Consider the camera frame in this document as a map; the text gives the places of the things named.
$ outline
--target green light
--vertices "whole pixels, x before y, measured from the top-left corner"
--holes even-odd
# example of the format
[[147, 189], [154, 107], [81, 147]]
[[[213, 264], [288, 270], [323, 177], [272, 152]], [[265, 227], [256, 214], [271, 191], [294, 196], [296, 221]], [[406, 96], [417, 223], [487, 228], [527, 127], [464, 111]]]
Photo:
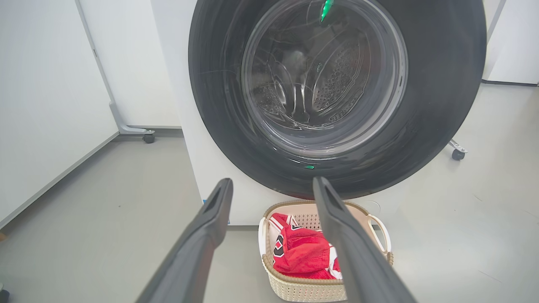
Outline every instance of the green light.
[[333, 6], [333, 0], [326, 0], [326, 3], [324, 3], [324, 7], [322, 8], [322, 17], [320, 19], [320, 22], [324, 21], [324, 18], [328, 14], [331, 6]]

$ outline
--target blue sticker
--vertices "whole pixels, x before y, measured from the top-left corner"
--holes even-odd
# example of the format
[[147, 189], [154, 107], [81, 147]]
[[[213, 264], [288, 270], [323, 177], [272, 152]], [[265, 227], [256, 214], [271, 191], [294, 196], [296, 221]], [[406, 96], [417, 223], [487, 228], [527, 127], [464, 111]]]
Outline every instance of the blue sticker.
[[[202, 204], [206, 204], [206, 200], [202, 200]], [[229, 219], [229, 224], [230, 224], [230, 219]]]

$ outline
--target door glass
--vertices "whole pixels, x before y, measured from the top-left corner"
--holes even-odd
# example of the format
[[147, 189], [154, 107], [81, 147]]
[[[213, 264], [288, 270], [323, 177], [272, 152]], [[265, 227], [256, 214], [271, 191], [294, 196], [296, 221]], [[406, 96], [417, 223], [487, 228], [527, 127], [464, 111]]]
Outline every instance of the door glass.
[[277, 147], [333, 158], [390, 119], [406, 68], [402, 35], [374, 1], [282, 0], [251, 33], [241, 85], [257, 127]]

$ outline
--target laundry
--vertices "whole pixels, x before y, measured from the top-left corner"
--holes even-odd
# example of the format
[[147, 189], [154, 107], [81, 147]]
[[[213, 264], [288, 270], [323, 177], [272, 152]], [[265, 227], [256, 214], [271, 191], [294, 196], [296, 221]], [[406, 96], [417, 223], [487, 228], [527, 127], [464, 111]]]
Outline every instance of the laundry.
[[337, 252], [321, 230], [298, 226], [294, 216], [283, 214], [273, 214], [269, 224], [276, 271], [296, 278], [342, 279]]

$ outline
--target white handle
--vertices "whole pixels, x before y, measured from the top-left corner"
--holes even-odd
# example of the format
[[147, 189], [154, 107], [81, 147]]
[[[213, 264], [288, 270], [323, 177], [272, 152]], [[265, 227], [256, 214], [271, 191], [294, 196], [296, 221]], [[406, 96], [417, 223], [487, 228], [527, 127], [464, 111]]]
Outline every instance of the white handle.
[[264, 223], [266, 223], [265, 217], [258, 224], [258, 250], [260, 251], [260, 257], [266, 253], [266, 231], [264, 230]]
[[391, 251], [391, 240], [389, 238], [389, 232], [387, 228], [385, 228], [384, 223], [382, 223], [382, 221], [380, 221], [380, 219], [378, 219], [377, 217], [373, 215], [368, 215], [368, 217], [371, 218], [374, 222], [376, 222], [376, 224], [378, 224], [380, 228], [382, 229], [382, 233], [384, 234], [384, 240], [385, 240], [385, 249], [382, 247], [382, 243], [380, 243], [380, 240], [378, 239], [378, 236], [376, 235], [376, 233], [375, 233], [375, 236], [376, 236], [376, 239], [378, 240], [380, 249], [382, 250], [384, 255], [388, 254], [388, 252]]

